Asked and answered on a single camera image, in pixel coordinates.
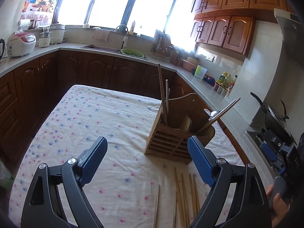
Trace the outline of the person's right hand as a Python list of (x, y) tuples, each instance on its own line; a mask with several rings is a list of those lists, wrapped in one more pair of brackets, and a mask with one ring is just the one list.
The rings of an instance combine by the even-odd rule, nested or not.
[(273, 209), (276, 215), (272, 219), (272, 228), (275, 228), (284, 219), (290, 209), (281, 198), (280, 193), (277, 193), (273, 199)]

